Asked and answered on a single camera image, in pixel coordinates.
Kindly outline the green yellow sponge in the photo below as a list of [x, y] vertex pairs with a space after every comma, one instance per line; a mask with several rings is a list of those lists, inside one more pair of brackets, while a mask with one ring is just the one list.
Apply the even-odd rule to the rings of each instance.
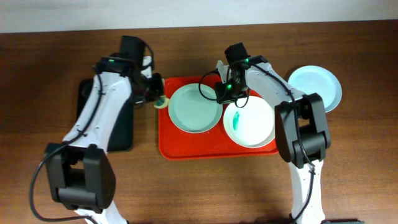
[[165, 95], [159, 97], [158, 100], [155, 101], [154, 107], [158, 110], [164, 109], [168, 107], [170, 99], [167, 98]]

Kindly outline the mint green plate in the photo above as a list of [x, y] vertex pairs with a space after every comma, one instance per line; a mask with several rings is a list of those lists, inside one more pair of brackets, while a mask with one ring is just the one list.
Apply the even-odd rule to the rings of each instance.
[[211, 87], [198, 83], [184, 85], [170, 99], [168, 112], [173, 124], [186, 133], [204, 133], [218, 124], [223, 106], [211, 99], [216, 93]]

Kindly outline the white plate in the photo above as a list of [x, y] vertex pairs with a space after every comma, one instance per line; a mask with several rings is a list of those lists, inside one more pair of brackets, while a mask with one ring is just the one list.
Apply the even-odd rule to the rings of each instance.
[[242, 108], [234, 103], [226, 107], [223, 126], [236, 144], [248, 148], [263, 147], [275, 138], [274, 110], [264, 99], [250, 96]]

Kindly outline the light blue plate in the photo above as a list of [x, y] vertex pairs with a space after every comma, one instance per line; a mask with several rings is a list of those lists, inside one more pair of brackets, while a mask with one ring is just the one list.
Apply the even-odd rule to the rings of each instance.
[[316, 65], [306, 65], [292, 72], [288, 83], [307, 95], [317, 93], [322, 97], [325, 112], [331, 112], [342, 99], [339, 80], [329, 70]]

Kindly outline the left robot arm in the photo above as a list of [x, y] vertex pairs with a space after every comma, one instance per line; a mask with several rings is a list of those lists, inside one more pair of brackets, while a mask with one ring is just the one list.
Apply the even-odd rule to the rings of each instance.
[[112, 140], [132, 146], [135, 106], [165, 108], [164, 79], [154, 72], [154, 54], [142, 39], [124, 35], [119, 51], [102, 57], [76, 123], [60, 144], [50, 143], [38, 169], [46, 168], [52, 200], [76, 212], [68, 220], [127, 223], [113, 200], [116, 176], [107, 153]]

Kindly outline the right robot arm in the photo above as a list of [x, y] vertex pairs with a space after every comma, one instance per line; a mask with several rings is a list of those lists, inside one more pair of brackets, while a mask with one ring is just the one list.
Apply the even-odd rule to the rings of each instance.
[[331, 137], [321, 96], [289, 85], [262, 55], [250, 56], [244, 44], [224, 52], [227, 65], [216, 68], [216, 102], [235, 103], [255, 91], [274, 109], [275, 143], [292, 179], [292, 223], [325, 223], [321, 173]]

